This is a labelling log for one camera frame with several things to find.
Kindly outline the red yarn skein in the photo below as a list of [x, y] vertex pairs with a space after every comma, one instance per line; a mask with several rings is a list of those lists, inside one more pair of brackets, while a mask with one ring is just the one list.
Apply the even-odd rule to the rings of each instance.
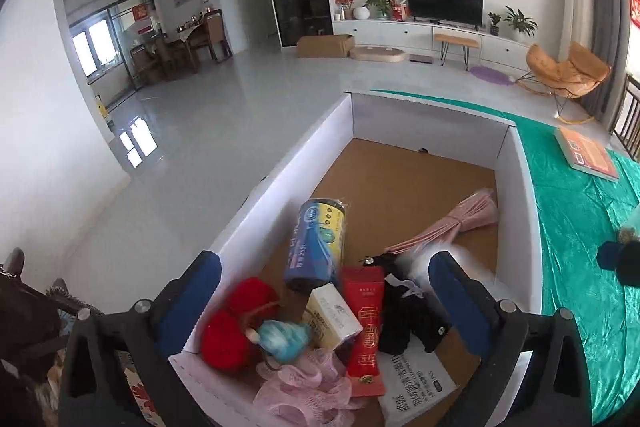
[[276, 319], [279, 310], [280, 298], [273, 287], [258, 277], [245, 279], [208, 320], [201, 335], [201, 358], [221, 373], [247, 371], [260, 358], [260, 348], [247, 337], [247, 329]]

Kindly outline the blue patterned drawstring pouch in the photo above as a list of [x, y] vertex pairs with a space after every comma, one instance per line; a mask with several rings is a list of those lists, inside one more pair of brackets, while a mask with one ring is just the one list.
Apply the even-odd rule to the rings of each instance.
[[277, 363], [288, 364], [309, 345], [311, 329], [305, 323], [266, 320], [257, 329], [245, 329], [245, 336]]

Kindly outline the red envelope packet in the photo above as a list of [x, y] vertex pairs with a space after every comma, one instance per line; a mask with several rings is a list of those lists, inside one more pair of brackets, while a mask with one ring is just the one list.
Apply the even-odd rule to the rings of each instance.
[[352, 345], [346, 369], [346, 377], [352, 384], [352, 397], [380, 397], [386, 392], [378, 368], [384, 271], [381, 267], [345, 268], [342, 277], [342, 295], [362, 326]]

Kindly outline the clear jar with black lid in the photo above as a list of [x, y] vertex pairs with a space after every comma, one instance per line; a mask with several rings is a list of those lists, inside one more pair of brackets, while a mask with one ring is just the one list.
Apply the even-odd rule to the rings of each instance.
[[620, 226], [617, 239], [622, 244], [640, 241], [640, 205], [631, 211], [626, 221]]

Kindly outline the green satin tablecloth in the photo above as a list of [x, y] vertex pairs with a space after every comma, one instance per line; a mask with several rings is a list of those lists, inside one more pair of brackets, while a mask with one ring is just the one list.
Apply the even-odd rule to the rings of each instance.
[[542, 309], [571, 309], [586, 355], [595, 424], [635, 407], [639, 384], [639, 291], [597, 262], [598, 248], [639, 204], [639, 166], [611, 153], [611, 182], [567, 164], [548, 124], [514, 114], [528, 162], [540, 225]]

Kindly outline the orange book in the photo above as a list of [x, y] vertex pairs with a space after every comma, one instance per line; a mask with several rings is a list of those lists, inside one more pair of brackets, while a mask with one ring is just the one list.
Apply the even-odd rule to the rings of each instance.
[[554, 136], [570, 168], [608, 181], [620, 179], [606, 148], [574, 130], [557, 127]]

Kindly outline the white printed packet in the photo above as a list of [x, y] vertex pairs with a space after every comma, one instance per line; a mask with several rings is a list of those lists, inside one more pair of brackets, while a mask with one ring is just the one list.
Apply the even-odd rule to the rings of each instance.
[[421, 341], [410, 337], [400, 355], [378, 355], [385, 395], [378, 397], [386, 426], [413, 421], [458, 387], [435, 352], [426, 352]]

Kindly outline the dark wooden railing chair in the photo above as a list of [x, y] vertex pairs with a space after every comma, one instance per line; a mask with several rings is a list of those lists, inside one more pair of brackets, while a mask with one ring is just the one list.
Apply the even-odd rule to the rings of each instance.
[[612, 129], [611, 145], [635, 162], [640, 153], [640, 84], [627, 72], [625, 90]]

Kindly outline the black fabric with white bow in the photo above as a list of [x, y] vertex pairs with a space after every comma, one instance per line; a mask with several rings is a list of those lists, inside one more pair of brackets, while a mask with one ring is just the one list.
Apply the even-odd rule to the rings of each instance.
[[408, 273], [408, 262], [386, 253], [365, 257], [364, 267], [381, 267], [384, 272], [382, 329], [378, 351], [402, 355], [416, 337], [427, 353], [432, 353], [449, 332], [450, 324], [437, 310], [435, 298], [427, 295]]

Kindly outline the pink folded cloth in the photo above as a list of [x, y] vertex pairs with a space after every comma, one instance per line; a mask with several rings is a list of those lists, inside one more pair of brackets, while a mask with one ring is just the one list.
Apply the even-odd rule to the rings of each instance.
[[499, 210], [494, 192], [489, 188], [481, 188], [426, 230], [387, 247], [384, 253], [401, 255], [431, 243], [451, 243], [460, 233], [495, 225], [498, 220]]

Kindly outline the pink mesh bath sponge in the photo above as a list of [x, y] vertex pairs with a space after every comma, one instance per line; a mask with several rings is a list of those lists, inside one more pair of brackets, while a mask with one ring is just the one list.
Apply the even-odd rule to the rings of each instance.
[[352, 395], [345, 365], [328, 349], [307, 349], [291, 364], [268, 358], [256, 372], [264, 382], [254, 408], [294, 426], [352, 426], [368, 404]]

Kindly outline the small cream carton box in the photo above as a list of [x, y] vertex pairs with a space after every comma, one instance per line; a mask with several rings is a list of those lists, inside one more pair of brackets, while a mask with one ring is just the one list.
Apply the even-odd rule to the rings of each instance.
[[314, 344], [332, 351], [363, 331], [356, 315], [332, 283], [311, 291], [302, 321], [310, 327]]

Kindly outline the blue yellow cylindrical package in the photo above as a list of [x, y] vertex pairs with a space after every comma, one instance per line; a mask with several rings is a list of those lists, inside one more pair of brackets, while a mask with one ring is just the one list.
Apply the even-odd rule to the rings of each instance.
[[339, 200], [304, 202], [288, 246], [285, 286], [308, 294], [327, 283], [336, 285], [343, 265], [345, 230], [345, 207]]

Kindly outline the orange rocking lounge chair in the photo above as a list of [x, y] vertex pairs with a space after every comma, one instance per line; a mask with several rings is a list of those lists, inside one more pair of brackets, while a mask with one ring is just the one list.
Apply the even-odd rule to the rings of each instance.
[[584, 119], [566, 119], [564, 107], [596, 90], [611, 76], [612, 67], [581, 44], [572, 41], [567, 59], [557, 61], [539, 44], [534, 43], [526, 53], [528, 71], [515, 80], [525, 91], [553, 98], [556, 113], [554, 118], [561, 124], [576, 126], [594, 121], [593, 116]]

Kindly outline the purple round rug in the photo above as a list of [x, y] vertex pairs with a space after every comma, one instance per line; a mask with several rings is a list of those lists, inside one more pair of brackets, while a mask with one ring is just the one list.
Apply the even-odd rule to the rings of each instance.
[[469, 72], [475, 78], [496, 86], [506, 87], [514, 83], [514, 80], [509, 75], [486, 66], [473, 66], [469, 69]]

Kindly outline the white tv cabinet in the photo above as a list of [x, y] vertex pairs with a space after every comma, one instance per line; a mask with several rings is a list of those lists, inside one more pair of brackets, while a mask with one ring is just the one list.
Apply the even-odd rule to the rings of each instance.
[[357, 46], [397, 48], [437, 61], [446, 51], [445, 61], [464, 62], [467, 58], [470, 66], [482, 65], [511, 76], [527, 70], [526, 44], [473, 29], [392, 20], [337, 20], [333, 31], [354, 36]]

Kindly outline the white standing air conditioner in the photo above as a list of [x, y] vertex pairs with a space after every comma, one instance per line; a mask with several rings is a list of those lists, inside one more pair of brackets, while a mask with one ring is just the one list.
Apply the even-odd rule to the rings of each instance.
[[563, 28], [559, 60], [568, 59], [570, 44], [577, 42], [591, 49], [593, 32], [593, 0], [564, 0]]

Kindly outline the grey curtain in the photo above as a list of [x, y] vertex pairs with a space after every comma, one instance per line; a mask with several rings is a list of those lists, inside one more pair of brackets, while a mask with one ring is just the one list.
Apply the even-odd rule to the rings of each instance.
[[582, 106], [608, 131], [623, 100], [629, 35], [629, 0], [593, 0], [591, 51], [611, 66], [611, 74], [582, 98]]

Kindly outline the white cardboard storage box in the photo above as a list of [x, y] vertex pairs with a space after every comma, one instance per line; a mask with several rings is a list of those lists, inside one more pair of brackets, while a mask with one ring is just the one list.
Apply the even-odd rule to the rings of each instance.
[[541, 309], [538, 213], [521, 132], [513, 121], [420, 98], [345, 94], [260, 182], [214, 240], [217, 310], [253, 275], [280, 286], [286, 245], [306, 200], [346, 209], [344, 261], [422, 232], [480, 188], [495, 192], [496, 225], [459, 243], [497, 275], [527, 312]]

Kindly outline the green potted plant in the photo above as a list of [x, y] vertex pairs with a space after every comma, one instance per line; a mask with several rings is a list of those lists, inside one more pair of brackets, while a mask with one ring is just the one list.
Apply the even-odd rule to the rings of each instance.
[[534, 38], [538, 29], [538, 24], [534, 21], [533, 17], [526, 16], [520, 9], [512, 9], [509, 5], [506, 6], [506, 16], [504, 20], [508, 25], [519, 34], [522, 34], [528, 38]]

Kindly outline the wooden dining chair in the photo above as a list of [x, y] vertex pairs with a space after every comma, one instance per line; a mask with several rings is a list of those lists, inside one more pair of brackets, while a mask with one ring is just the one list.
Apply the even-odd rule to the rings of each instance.
[[208, 49], [210, 57], [217, 63], [232, 57], [232, 51], [224, 27], [224, 13], [221, 9], [208, 13], [186, 37], [186, 47], [194, 60], [196, 50]]

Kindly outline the black flat television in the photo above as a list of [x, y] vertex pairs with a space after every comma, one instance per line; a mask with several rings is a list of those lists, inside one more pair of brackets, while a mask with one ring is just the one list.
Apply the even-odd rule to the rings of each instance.
[[483, 25], [484, 0], [408, 0], [413, 17], [469, 26]]

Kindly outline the beige oval floor mat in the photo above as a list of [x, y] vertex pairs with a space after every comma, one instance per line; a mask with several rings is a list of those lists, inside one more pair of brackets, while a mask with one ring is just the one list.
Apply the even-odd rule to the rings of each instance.
[[400, 63], [407, 60], [405, 51], [386, 46], [355, 46], [349, 51], [349, 57], [356, 61]]

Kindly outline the brown cardboard box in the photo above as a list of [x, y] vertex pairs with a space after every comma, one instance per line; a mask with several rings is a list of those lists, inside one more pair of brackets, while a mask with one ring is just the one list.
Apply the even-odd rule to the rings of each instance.
[[351, 35], [303, 36], [296, 43], [299, 58], [345, 58], [356, 46]]

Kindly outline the white round vase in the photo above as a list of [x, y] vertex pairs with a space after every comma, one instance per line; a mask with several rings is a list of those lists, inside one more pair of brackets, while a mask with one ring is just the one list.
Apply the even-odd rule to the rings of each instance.
[[358, 6], [352, 11], [352, 17], [355, 20], [368, 20], [371, 16], [370, 10], [366, 6]]

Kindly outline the red flower arrangement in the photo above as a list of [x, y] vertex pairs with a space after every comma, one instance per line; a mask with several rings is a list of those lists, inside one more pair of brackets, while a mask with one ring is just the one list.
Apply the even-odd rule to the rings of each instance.
[[333, 0], [334, 4], [344, 12], [346, 20], [352, 19], [352, 13], [355, 9], [356, 0]]

